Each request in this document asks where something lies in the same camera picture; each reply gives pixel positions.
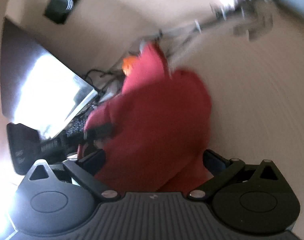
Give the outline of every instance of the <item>red fabric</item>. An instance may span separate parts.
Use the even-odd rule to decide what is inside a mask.
[[[86,122],[85,129],[106,122],[115,126],[103,147],[107,161],[95,177],[119,192],[193,190],[212,177],[202,163],[210,111],[210,96],[198,76],[177,70],[170,77],[158,46],[146,46],[122,94]]]

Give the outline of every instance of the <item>brown surface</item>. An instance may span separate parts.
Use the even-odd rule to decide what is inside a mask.
[[[84,73],[112,64],[141,34],[206,17],[215,0],[82,0],[63,26],[42,16],[47,1],[10,0],[7,14]],[[274,160],[301,203],[294,232],[304,239],[304,25],[276,10],[272,32],[258,41],[210,32],[179,63],[211,92],[211,148],[247,163]]]

